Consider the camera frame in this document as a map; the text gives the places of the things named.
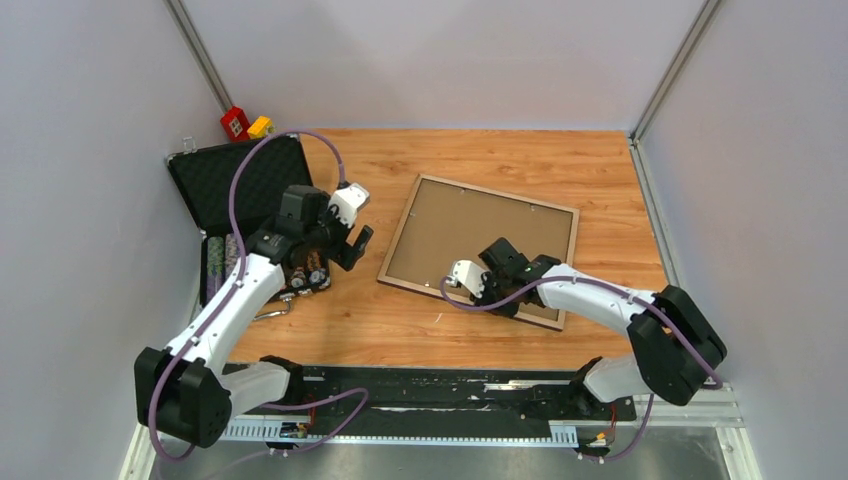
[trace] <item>robotic arm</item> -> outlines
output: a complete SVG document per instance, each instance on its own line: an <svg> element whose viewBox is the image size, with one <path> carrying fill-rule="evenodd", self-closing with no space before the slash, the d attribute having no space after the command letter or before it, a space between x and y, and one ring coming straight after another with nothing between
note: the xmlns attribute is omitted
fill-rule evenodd
<svg viewBox="0 0 848 480"><path fill-rule="evenodd" d="M724 343L678 287L635 290L585 275L546 255L531 262L504 238L480 258L488 271L460 260L443 281L471 292L475 307L457 305L460 308L513 317L520 303L533 303L577 313L630 339L632 354L592 359L572 380L601 403L656 393L669 403L686 405L727 356Z"/></svg>
<svg viewBox="0 0 848 480"><path fill-rule="evenodd" d="M236 265L218 295L162 350L145 348L135 362L138 421L148 425L154 390L160 389L156 429L191 445L209 447L230 419L264 403L298 403L303 394L302 368L279 357L263 357L245 370L223 375L238 339L256 312L285 285L285 273L312 251L350 270L365 252L373 230L365 226L353 245L347 237L369 194L354 183L332 197L319 189L286 189L280 211L245 243L246 270ZM227 297L224 292L233 291ZM202 335L200 327L213 318ZM169 364L176 366L165 375Z"/></svg>

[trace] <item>wood grain surface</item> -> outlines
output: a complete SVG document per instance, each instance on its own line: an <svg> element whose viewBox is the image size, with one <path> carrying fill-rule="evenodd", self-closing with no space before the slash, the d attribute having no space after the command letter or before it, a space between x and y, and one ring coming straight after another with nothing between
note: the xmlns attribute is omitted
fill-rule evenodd
<svg viewBox="0 0 848 480"><path fill-rule="evenodd" d="M232 360L277 355L308 364L576 369L595 356L629 351L626 339L576 315L554 332L377 283L412 184L424 173L578 208L575 268L661 289L666 280L623 133L322 133L342 152L348 180L371 192L357 223L371 225L374 237L353 271L331 267L329 290L297 299L289 315L254 322ZM304 147L316 186L331 190L331 154L310 138Z"/></svg>

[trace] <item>wooden frame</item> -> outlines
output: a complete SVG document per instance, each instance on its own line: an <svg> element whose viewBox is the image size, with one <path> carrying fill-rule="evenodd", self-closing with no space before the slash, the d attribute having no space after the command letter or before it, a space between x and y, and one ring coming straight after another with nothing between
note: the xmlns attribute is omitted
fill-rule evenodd
<svg viewBox="0 0 848 480"><path fill-rule="evenodd" d="M432 281L428 281L426 283L420 284L420 283L415 283L415 282L409 281L408 279L405 279L405 278L399 278L398 276L391 275L389 273L389 271L393 269L392 267L393 267L394 264L392 262L395 260L395 254L398 251L398 244L401 243L401 239L404 238L403 236L404 236L404 231L407 227L407 222L409 221L410 218L413 218L414 215L415 215L415 213L412 212L412 209L415 206L416 200L419 198L419 194L422 191L422 184L425 184L425 182L433 182L434 184L439 185L439 187L437 187L437 188L442 188L441 186L457 187L459 189L460 193L464 193L466 191L471 191L471 192L481 193L481 194L484 194L484 195L491 195L491 196L497 197L499 199L514 200L515 202L518 202L519 204L528 204L530 206L530 209L533 210L533 211L541 212L543 209L550 209L553 212L547 212L546 215L548 215L548 216L550 216L550 215L559 216L559 215L562 215L562 214L568 214L570 216L570 222L568 222L567 216L563 216L564 219L566 219L566 222L562 222L563 225L558 225L558 227L560 229L565 229L565 228L568 229L567 243L564 246L562 246L562 249L561 249L561 250L564 250L563 252L557 252L556 249L559 248L559 247L557 247L557 248L554 248L552 251L545 251L545 252L525 252L525 251L522 251L522 253L527 255L528 258L530 258L530 259L532 259L537 254L545 253L545 254L548 254L548 255L558 257L558 258L560 258L560 260L563 260L567 264L572 263L573 258L574 258L574 248L575 248L575 244L576 244L576 240L577 240L577 224L578 224L578 220L579 220L579 217L580 217L579 210L577 210L575 208L564 207L562 205L555 205L555 204L548 203L548 202L533 200L533 199L530 199L530 198L527 198L527 197L522 197L522 196L519 196L519 195L513 195L513 194L509 194L509 193L499 192L499 191L496 191L496 190L491 190L491 189L488 189L488 188L478 187L478 186L475 186L475 185L469 185L469 184L466 184L466 183L455 182L455 181L447 180L447 179L444 179L444 178L434 177L434 176L430 176L430 175L418 175L418 178L416 178L415 183L413 184L412 192L409 195L409 199L406 202L406 206L404 207L403 213L401 214L401 218L400 218L400 222L398 223L397 230L395 230L395 234L392 238L391 243L389 244L389 249L386 252L386 256L383 260L383 264L380 267L380 272L379 272L379 275L377 277L378 282L386 284L386 285L391 285L391 286L396 286L396 287L400 287L400 288L403 288L403 289L411 290L411 291L414 291L414 292L423 293L425 295L430 295L430 296L434 296L434 297L441 297L441 292L439 291L439 288L438 288L438 282L433 283ZM548 242L549 244L550 244L550 242L554 242L553 244L556 244L556 241L557 241L557 236L555 234L554 235L547 235L546 234L546 235L538 235L538 236L534 235L534 237L538 237L539 239L543 239L543 240L538 240L538 241ZM490 240L487 239L486 242L489 242L489 243L493 242L493 241L496 240L496 238L497 237L491 238ZM519 251L521 251L521 248L519 248L518 245L516 245L516 248ZM454 258L453 260L463 260L463 259L477 261L477 256L475 254L473 257L470 257L470 258ZM449 268L450 268L450 264L448 263L444 267L445 273L448 272ZM466 293L465 296L461 295L459 293L449 293L448 295L456 301L463 302L463 303L466 303L466 304L471 303L468 300L467 293ZM564 311L558 311L557 312L557 311L551 311L551 310L544 310L544 309L541 309L539 307L536 307L535 305L522 305L521 310L519 311L518 315L516 315L515 319L523 321L523 322L531 323L531 324L534 324L534 325L550 328L550 329L553 329L553 330L562 330L563 327L565 326L565 312Z"/></svg>

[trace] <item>yellow block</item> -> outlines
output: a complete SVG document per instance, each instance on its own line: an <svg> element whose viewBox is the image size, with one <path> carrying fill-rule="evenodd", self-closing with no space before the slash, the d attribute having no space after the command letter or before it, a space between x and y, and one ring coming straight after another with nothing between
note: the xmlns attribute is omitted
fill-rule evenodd
<svg viewBox="0 0 848 480"><path fill-rule="evenodd" d="M262 138L269 133L274 133L274 123L271 122L271 119L268 117L262 117L256 119L253 122L253 125L247 129L247 134L250 135L250 138Z"/></svg>

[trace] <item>gray floor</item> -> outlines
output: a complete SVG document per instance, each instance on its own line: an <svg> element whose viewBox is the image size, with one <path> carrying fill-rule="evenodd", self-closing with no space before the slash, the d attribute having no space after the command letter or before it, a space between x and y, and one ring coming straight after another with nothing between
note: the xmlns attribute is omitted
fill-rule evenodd
<svg viewBox="0 0 848 480"><path fill-rule="evenodd" d="M633 429L619 427L623 448ZM151 479L225 480L605 480L727 479L721 450L711 428L654 427L630 457L605 465L578 461L551 448L324 445L302 456L263 456L221 471L233 461L263 449L262 444L219 442L197 450L186 462L163 464Z"/></svg>

